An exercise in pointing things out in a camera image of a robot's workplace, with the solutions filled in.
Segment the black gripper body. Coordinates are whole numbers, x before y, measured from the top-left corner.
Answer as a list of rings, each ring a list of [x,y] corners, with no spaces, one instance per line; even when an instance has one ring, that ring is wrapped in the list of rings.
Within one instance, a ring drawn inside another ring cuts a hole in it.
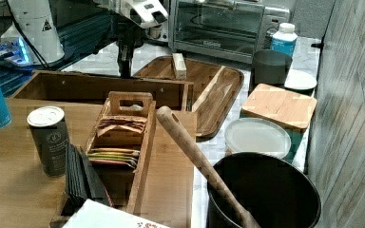
[[[130,78],[134,49],[143,45],[144,30],[119,14],[113,16],[112,28],[118,47],[117,63],[120,76]]]

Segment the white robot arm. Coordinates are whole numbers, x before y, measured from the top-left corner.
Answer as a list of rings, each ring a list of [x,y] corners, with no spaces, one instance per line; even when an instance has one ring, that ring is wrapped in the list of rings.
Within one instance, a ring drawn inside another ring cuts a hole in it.
[[[134,49],[145,29],[168,19],[159,0],[4,0],[11,25],[1,35],[17,53],[19,67],[54,69],[77,55],[97,53],[110,42],[118,47],[123,78],[131,76]]]

